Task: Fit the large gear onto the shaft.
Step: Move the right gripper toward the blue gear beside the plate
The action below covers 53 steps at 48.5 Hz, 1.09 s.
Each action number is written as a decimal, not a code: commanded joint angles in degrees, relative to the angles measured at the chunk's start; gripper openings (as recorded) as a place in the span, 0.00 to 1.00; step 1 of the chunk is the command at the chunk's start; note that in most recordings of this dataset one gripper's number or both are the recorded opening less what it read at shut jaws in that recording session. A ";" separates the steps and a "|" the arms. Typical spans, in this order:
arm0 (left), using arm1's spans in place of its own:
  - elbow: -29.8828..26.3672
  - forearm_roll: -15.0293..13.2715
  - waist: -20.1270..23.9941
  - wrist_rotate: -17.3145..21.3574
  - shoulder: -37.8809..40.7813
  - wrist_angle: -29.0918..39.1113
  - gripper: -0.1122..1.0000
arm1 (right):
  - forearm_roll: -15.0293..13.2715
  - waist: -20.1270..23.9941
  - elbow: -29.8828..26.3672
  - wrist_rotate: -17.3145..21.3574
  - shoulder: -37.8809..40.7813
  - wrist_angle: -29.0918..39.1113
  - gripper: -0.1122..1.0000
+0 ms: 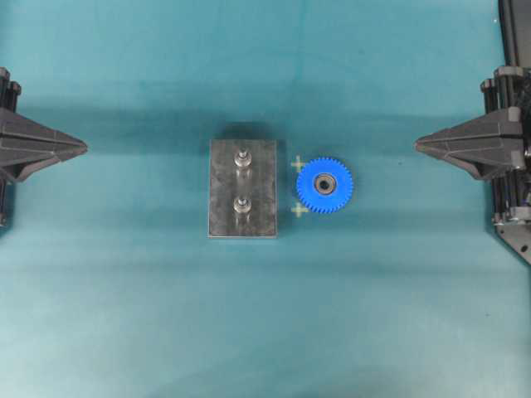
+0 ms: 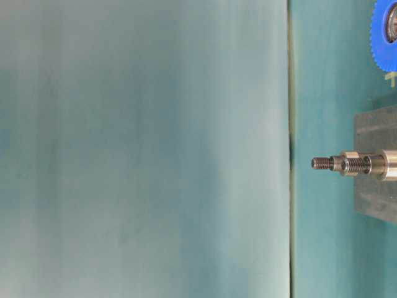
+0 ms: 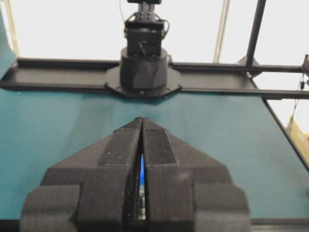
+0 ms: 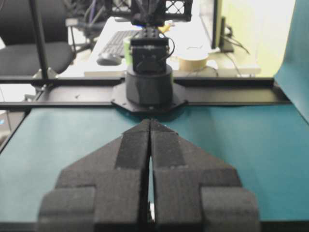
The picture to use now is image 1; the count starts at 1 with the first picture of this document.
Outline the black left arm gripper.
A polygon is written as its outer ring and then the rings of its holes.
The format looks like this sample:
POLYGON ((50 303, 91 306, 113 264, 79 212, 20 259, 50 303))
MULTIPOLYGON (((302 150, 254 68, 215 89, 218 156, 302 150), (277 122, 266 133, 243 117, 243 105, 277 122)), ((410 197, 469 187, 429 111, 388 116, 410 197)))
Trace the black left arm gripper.
POLYGON ((8 182, 24 182, 33 173, 46 167, 65 162, 87 153, 87 145, 78 138, 59 130, 48 128, 28 119, 17 111, 18 96, 22 87, 11 80, 10 72, 1 68, 1 136, 44 143, 60 143, 72 147, 72 150, 61 150, 43 159, 17 161, 13 165, 1 166, 1 226, 7 224, 7 186, 8 182))

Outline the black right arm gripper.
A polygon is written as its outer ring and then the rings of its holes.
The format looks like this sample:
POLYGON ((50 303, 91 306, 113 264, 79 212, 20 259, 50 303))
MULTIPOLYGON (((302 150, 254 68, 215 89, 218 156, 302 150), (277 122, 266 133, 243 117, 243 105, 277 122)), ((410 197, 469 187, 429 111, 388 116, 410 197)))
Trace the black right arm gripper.
POLYGON ((488 114, 421 137, 415 149, 475 180, 493 179, 494 225, 529 223, 530 69, 501 66, 480 89, 488 114))

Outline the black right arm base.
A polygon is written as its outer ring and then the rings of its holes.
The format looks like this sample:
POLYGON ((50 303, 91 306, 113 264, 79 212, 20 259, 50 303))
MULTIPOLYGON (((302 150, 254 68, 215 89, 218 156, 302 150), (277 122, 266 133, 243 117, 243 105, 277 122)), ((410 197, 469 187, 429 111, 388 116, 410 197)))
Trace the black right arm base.
POLYGON ((495 229, 498 237, 530 265, 530 224, 505 224, 496 226, 495 229))

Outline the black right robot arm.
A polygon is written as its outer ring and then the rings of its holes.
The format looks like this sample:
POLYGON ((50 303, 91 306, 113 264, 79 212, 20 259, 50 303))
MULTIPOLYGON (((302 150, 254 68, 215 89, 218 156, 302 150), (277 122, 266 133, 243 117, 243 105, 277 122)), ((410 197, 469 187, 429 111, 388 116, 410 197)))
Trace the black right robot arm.
POLYGON ((419 138, 415 149, 488 181, 493 223, 530 222, 530 3, 500 1, 504 65, 484 80, 484 115, 419 138))

